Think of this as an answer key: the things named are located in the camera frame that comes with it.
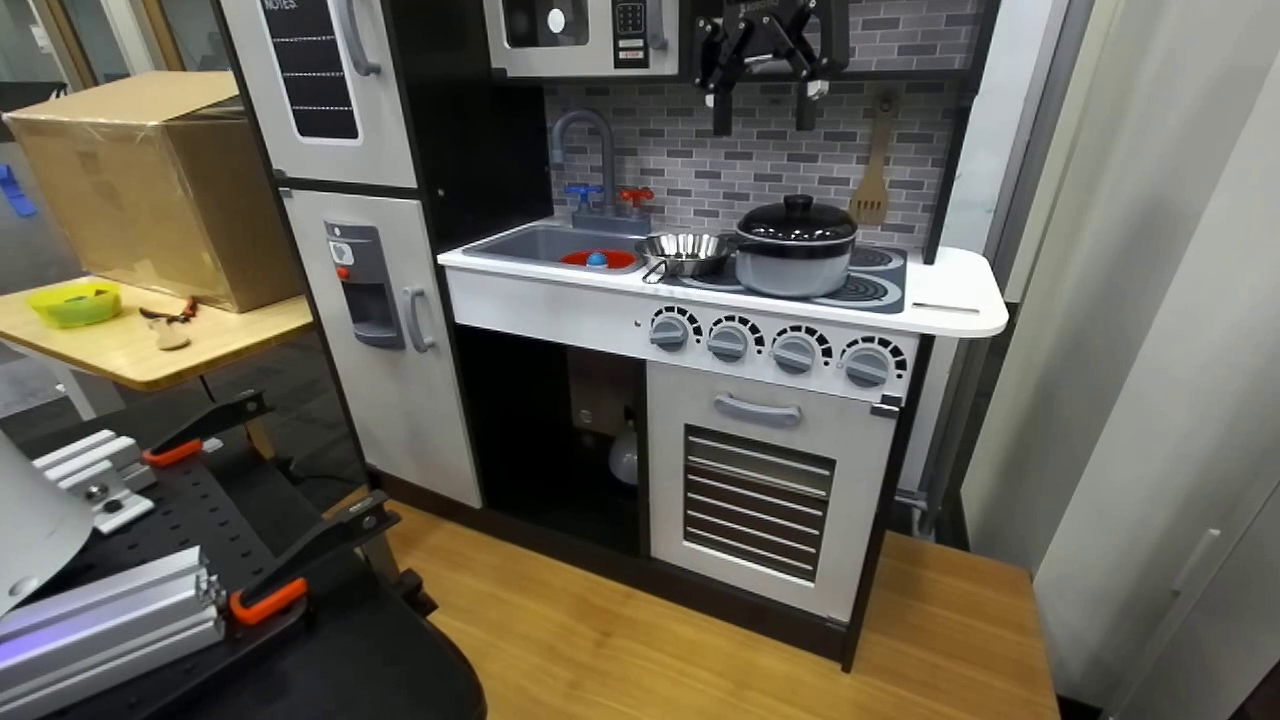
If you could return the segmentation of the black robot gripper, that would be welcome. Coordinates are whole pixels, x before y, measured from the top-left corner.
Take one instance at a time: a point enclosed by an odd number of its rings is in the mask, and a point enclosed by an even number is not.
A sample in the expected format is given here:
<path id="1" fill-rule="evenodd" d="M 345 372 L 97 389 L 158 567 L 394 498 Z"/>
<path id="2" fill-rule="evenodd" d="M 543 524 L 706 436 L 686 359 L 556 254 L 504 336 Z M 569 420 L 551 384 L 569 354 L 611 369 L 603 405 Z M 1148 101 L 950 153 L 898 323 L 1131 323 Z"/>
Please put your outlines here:
<path id="1" fill-rule="evenodd" d="M 712 137 L 731 137 L 731 83 L 720 69 L 795 74 L 795 131 L 814 131 L 827 74 L 850 64 L 850 0 L 691 0 L 691 72 L 710 79 Z"/>

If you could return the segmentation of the grey robot base cover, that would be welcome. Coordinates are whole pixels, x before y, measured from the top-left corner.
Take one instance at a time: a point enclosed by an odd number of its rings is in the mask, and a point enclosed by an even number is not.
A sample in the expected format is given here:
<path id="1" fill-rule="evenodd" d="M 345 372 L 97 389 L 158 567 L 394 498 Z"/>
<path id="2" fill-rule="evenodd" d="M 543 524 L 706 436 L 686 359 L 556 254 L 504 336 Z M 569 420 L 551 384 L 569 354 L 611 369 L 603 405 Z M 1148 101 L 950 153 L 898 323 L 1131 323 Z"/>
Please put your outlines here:
<path id="1" fill-rule="evenodd" d="M 90 502 L 45 479 L 0 432 L 0 617 L 37 596 L 90 534 Z"/>

